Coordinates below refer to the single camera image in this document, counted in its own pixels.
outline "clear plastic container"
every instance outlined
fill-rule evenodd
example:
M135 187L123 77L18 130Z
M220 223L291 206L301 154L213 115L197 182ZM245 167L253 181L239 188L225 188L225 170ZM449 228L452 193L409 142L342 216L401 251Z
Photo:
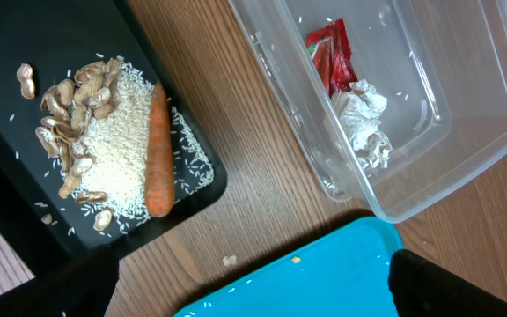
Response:
M398 223L507 153L506 0L230 0L322 189ZM388 98L387 169L363 170L305 48L343 18L352 63Z

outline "brown wood grain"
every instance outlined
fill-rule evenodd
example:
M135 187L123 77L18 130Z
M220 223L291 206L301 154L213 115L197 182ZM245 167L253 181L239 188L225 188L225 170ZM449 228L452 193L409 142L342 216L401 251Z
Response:
M218 203L121 261L107 315L172 315L365 214L321 194L226 0L129 4L229 183ZM398 229L406 248L507 301L507 156ZM226 255L238 264L226 268ZM29 278L0 237L0 293Z

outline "red plastic packet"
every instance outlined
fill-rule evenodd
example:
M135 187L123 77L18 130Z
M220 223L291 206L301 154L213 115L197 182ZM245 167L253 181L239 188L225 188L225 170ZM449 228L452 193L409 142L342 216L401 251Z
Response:
M310 33L306 47L330 97L334 92L348 92L349 83L356 82L357 75L351 65L351 47L343 19Z

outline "carrot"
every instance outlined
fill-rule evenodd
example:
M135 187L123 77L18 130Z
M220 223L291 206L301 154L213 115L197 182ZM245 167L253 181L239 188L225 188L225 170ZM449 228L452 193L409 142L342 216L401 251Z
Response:
M164 217L175 201L169 107L164 87L156 84L151 96L150 138L144 198L151 216Z

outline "blue plastic lid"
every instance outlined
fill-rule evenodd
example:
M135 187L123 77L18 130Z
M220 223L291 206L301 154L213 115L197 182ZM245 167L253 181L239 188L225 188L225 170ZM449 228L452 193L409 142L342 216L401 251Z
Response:
M176 316L398 316L393 225L359 219L183 308Z

